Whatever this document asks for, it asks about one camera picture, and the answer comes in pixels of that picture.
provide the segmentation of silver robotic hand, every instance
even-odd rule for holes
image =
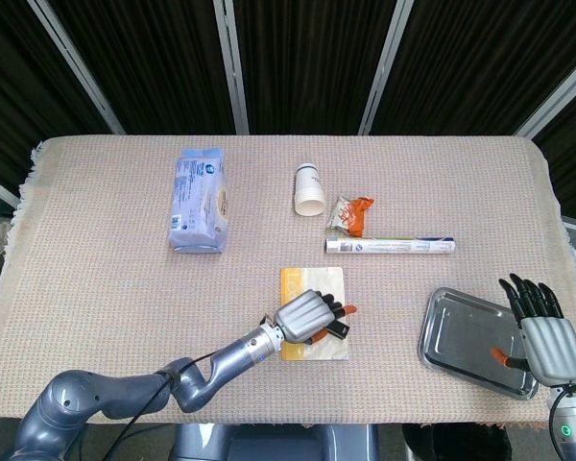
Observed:
[[[504,279],[499,283],[508,295],[527,358],[508,357],[500,350],[492,354],[506,367],[531,371],[550,388],[553,446],[562,460],[576,461],[576,333],[550,288],[515,274],[510,279],[516,289]]]
[[[87,419],[99,411],[111,419],[136,419],[160,411],[171,395],[182,411],[197,411],[226,383],[278,352],[282,341],[300,343],[332,326],[344,310],[337,304],[330,295],[304,292],[282,306],[270,323],[263,320],[252,332],[212,354],[207,380],[196,366],[200,359],[188,357],[146,376],[115,378],[81,370],[61,373],[21,421],[11,460],[60,461]]]

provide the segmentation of blue package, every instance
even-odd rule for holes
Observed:
[[[169,243],[178,253],[220,253],[227,244],[222,149],[184,149],[177,160]]]

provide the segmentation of black curtain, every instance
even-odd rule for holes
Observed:
[[[563,214],[576,218],[576,98],[534,141],[548,159],[551,180]]]
[[[0,2],[0,183],[15,195],[48,137],[108,127],[25,0]]]
[[[250,133],[357,134],[394,8],[235,0]]]
[[[417,1],[373,134],[512,134],[576,66],[576,1]]]
[[[211,0],[52,0],[128,134],[234,133]]]

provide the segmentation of beige textured tablecloth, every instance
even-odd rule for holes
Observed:
[[[226,153],[228,246],[178,255],[167,243],[183,147]],[[326,214],[293,211],[293,180],[318,165],[327,208],[370,195],[366,235],[451,235],[455,255],[326,255]],[[154,372],[221,348],[278,307],[279,269],[341,266],[350,359],[273,357],[202,411],[172,401],[162,422],[534,422],[531,401],[434,372],[417,354],[429,295],[449,286],[504,303],[497,279],[548,283],[576,328],[576,267],[546,163],[511,137],[76,136],[46,141],[22,188],[0,280],[0,416],[22,416],[77,368]]]

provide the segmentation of stainless steel tray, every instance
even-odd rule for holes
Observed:
[[[525,358],[512,311],[451,288],[440,288],[429,302],[419,353],[430,368],[441,370],[519,400],[538,392],[531,373],[496,362],[490,349]]]

